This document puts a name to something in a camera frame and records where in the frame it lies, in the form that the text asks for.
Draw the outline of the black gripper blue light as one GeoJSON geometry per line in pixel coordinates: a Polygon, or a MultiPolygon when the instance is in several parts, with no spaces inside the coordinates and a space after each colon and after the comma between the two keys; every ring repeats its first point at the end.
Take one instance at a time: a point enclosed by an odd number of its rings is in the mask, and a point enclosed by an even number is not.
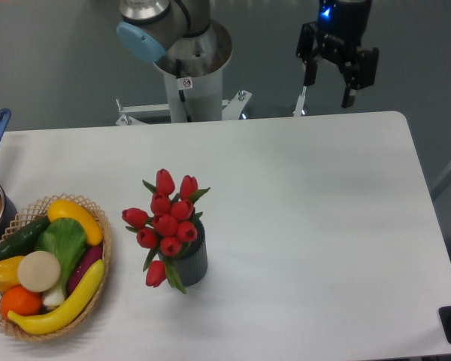
{"type": "Polygon", "coordinates": [[[336,65],[346,84],[342,108],[353,106],[356,92],[375,82],[380,51],[362,47],[371,5],[371,1],[320,1],[317,21],[301,27],[295,54],[305,65],[303,85],[315,84],[318,61],[336,65]]]}

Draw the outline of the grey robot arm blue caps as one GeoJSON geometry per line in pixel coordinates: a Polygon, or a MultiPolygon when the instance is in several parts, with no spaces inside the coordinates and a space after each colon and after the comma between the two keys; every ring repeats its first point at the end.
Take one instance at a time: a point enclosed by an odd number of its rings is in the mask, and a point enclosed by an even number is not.
{"type": "MultiPolygon", "coordinates": [[[[173,78],[202,77],[230,59],[228,32],[210,18],[208,1],[121,1],[117,35],[136,57],[173,78]]],[[[362,47],[370,1],[320,1],[315,21],[301,27],[295,55],[305,66],[303,87],[316,80],[317,64],[337,66],[345,82],[342,108],[375,82],[379,50],[362,47]]]]}

